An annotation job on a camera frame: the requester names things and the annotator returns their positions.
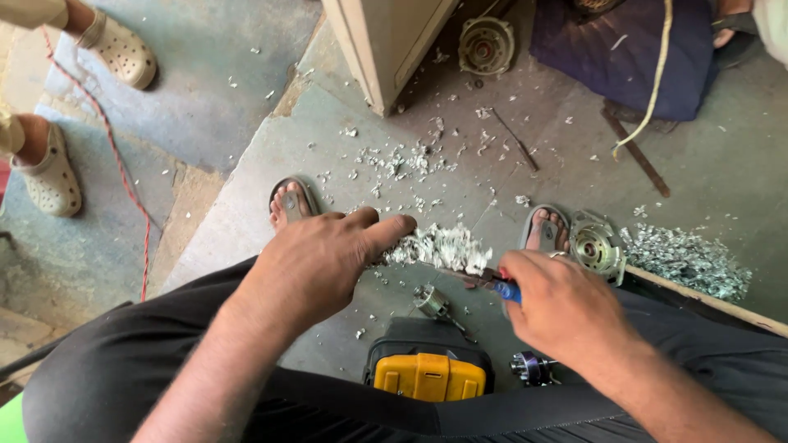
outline green object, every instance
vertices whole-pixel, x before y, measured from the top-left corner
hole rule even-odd
[[[0,434],[2,443],[28,443],[22,424],[22,394],[0,408]]]

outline red wire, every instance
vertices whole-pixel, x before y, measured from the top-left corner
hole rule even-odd
[[[44,40],[46,41],[46,50],[49,53],[46,55],[46,58],[52,62],[52,65],[54,65],[54,67],[57,68],[61,74],[63,74],[66,78],[71,80],[72,83],[74,83],[74,85],[80,91],[82,91],[83,94],[85,94],[87,99],[90,100],[91,105],[93,105],[93,108],[96,110],[96,112],[104,122],[104,129],[106,130],[106,138],[110,141],[110,146],[112,147],[112,153],[115,154],[115,162],[117,162],[117,171],[121,175],[121,180],[123,181],[123,187],[126,188],[128,197],[131,199],[131,201],[134,202],[135,206],[137,206],[137,209],[139,209],[139,212],[141,212],[142,215],[145,217],[145,254],[144,254],[145,267],[143,269],[143,289],[142,292],[139,294],[139,301],[140,303],[142,303],[143,301],[145,301],[145,292],[147,289],[147,268],[149,263],[148,240],[151,238],[151,218],[148,216],[145,207],[143,207],[142,203],[139,202],[136,195],[134,195],[134,192],[132,192],[131,187],[128,185],[128,180],[126,180],[126,172],[123,169],[123,162],[121,161],[121,153],[120,151],[117,150],[117,146],[115,146],[115,139],[112,135],[112,127],[110,126],[110,121],[107,120],[106,118],[106,114],[104,114],[104,111],[101,109],[101,106],[99,105],[98,102],[96,102],[93,96],[90,95],[87,91],[85,91],[85,88],[82,87],[80,82],[76,81],[76,79],[71,74],[67,73],[65,69],[63,69],[63,67],[60,66],[60,64],[57,61],[55,61],[54,51],[52,51],[52,43],[49,40],[49,34],[46,33],[46,29],[43,26],[41,27],[41,32],[43,32],[44,34]]]

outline sandal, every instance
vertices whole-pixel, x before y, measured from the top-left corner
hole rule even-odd
[[[90,50],[121,82],[145,89],[156,74],[156,57],[128,28],[97,9],[93,12],[93,24],[76,44]]]
[[[71,217],[82,207],[80,186],[69,164],[65,138],[55,123],[50,121],[44,159],[36,166],[19,166],[14,157],[11,169],[24,175],[30,199],[45,214]]]
[[[287,185],[291,183],[297,183],[301,189],[303,189],[303,194],[307,198],[307,206],[309,207],[309,217],[319,215],[320,207],[318,206],[318,201],[314,198],[314,195],[312,195],[312,191],[310,187],[307,186],[307,183],[297,176],[283,178],[273,186],[271,196],[268,199],[268,208],[271,208],[271,202],[273,202],[273,197],[276,196],[279,188],[287,187]],[[298,221],[305,217],[301,214],[301,210],[299,209],[297,191],[286,191],[284,193],[282,196],[282,210],[284,211],[284,215],[288,218],[288,223]]]
[[[723,29],[736,31],[725,46],[714,50],[714,60],[720,69],[732,68],[758,54],[764,45],[760,41],[753,13],[736,13],[712,23],[714,34]]]
[[[567,218],[561,213],[553,205],[536,205],[528,214],[528,221],[526,221],[526,227],[522,231],[522,237],[520,237],[519,249],[525,249],[526,243],[528,242],[528,236],[531,234],[531,228],[533,227],[533,216],[537,213],[540,209],[546,209],[550,214],[558,214],[561,217],[561,221],[563,222],[563,227],[568,231],[569,230],[569,222]],[[556,236],[558,235],[558,225],[550,221],[550,219],[544,220],[541,226],[541,238],[539,239],[539,248],[538,251],[541,252],[554,252],[556,250]]]

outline metal scrap pile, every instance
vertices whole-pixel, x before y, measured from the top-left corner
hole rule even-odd
[[[476,275],[484,272],[492,257],[493,250],[484,251],[481,242],[474,240],[462,223],[451,229],[439,228],[437,223],[427,229],[416,229],[383,254],[384,262],[389,265],[424,262],[436,268]]]
[[[627,228],[627,262],[650,273],[718,299],[736,303],[747,293],[753,273],[729,257],[719,240],[708,242],[694,230],[664,229],[637,223],[634,238]]]

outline pliers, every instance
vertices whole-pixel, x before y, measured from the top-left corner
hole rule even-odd
[[[520,303],[522,301],[519,286],[517,286],[517,284],[514,283],[513,281],[506,280],[500,274],[500,272],[494,269],[485,268],[484,272],[481,275],[470,275],[462,271],[455,271],[449,269],[438,269],[438,270],[443,274],[456,277],[466,282],[469,285],[481,286],[484,289],[498,292],[500,294],[500,297],[504,300],[511,300],[517,303]]]

